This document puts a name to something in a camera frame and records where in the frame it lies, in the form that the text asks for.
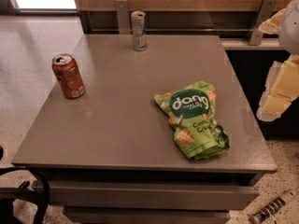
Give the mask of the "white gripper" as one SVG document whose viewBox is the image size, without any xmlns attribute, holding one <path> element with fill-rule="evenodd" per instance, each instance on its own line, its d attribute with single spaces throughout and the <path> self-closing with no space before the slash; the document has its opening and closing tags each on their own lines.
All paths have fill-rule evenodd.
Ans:
<svg viewBox="0 0 299 224">
<path fill-rule="evenodd" d="M 292 55 L 283 63 L 274 61 L 265 81 L 265 91 L 256 116 L 271 122 L 281 117 L 299 97 L 299 0 L 291 0 L 271 18 L 263 21 L 258 31 L 277 35 L 279 44 Z"/>
</svg>

